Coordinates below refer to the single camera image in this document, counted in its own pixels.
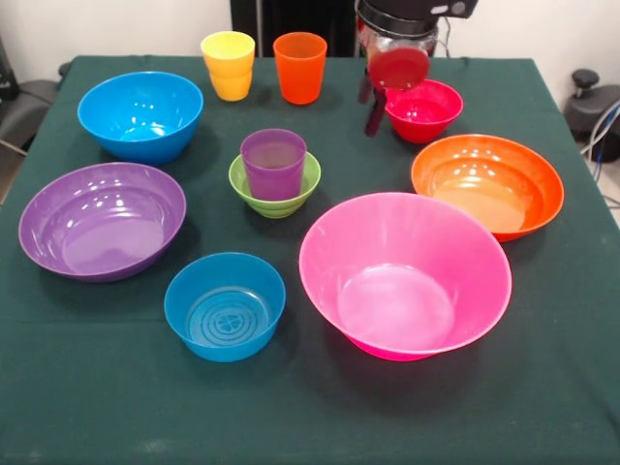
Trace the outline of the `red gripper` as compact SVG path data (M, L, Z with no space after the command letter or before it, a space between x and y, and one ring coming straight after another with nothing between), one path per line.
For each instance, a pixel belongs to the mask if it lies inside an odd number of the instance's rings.
M425 80L429 69L429 56L416 47L401 46L376 52L370 57L357 93L357 101L367 103L373 85L378 88L373 91L374 104L364 127L367 137L375 137L381 125L387 103L384 89L407 90L416 87Z

